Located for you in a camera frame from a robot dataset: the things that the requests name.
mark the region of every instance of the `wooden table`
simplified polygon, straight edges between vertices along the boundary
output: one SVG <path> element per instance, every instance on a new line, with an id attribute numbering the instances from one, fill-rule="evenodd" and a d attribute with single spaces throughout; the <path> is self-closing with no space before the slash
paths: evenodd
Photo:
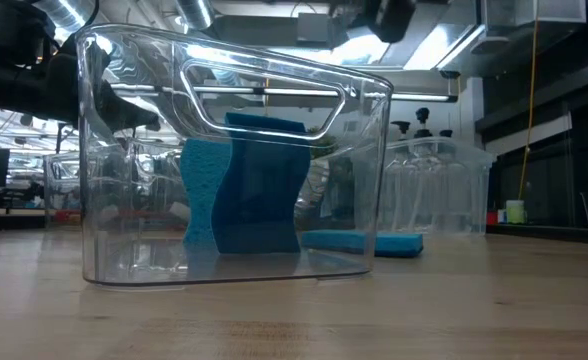
<path id="1" fill-rule="evenodd" d="M 0 359 L 585 359 L 588 245 L 432 239 L 364 278 L 106 291 L 78 233 L 0 233 Z"/>

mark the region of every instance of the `red object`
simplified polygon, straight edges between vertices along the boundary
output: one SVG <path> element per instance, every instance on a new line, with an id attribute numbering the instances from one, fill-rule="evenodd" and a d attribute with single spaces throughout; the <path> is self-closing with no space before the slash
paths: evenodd
<path id="1" fill-rule="evenodd" d="M 498 224 L 498 211 L 488 211 L 487 212 L 487 225 L 496 225 Z"/>

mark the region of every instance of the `blue sponge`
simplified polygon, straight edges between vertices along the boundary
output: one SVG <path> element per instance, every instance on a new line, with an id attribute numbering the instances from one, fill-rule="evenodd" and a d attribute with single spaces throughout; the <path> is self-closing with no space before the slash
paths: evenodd
<path id="1" fill-rule="evenodd" d="M 231 158 L 231 145 L 188 139 L 181 153 L 181 176 L 191 209 L 185 233 L 189 255 L 218 253 L 212 233 L 212 207 Z"/>
<path id="2" fill-rule="evenodd" d="M 302 123 L 226 114 L 243 128 L 305 133 Z M 216 194 L 212 231 L 222 254 L 299 252 L 294 205 L 310 167 L 307 142 L 256 132 L 233 132 L 232 158 Z"/>
<path id="3" fill-rule="evenodd" d="M 314 230 L 304 232 L 301 246 L 313 249 L 362 254 L 365 233 L 355 230 Z M 376 236 L 376 256 L 416 257 L 423 251 L 423 235 L 379 233 Z"/>

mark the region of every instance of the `wooden tabletop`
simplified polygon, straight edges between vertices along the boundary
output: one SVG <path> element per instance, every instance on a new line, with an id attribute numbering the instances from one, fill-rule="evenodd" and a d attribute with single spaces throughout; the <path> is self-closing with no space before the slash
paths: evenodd
<path id="1" fill-rule="evenodd" d="M 341 280 L 106 291 L 75 232 L 0 233 L 0 359 L 588 359 L 588 245 L 427 239 Z"/>

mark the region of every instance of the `clear plastic bin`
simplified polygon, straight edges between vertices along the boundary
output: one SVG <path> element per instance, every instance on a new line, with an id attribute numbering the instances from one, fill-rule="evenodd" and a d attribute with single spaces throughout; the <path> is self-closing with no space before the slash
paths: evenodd
<path id="1" fill-rule="evenodd" d="M 496 157 L 447 137 L 387 145 L 379 231 L 484 234 Z"/>
<path id="2" fill-rule="evenodd" d="M 46 155 L 45 225 L 48 229 L 79 230 L 81 226 L 81 181 L 78 152 Z"/>
<path id="3" fill-rule="evenodd" d="M 371 269 L 392 86 L 177 33 L 83 30 L 83 276 L 113 286 Z M 351 157 L 369 149 L 368 222 Z M 323 232 L 345 247 L 312 249 Z"/>

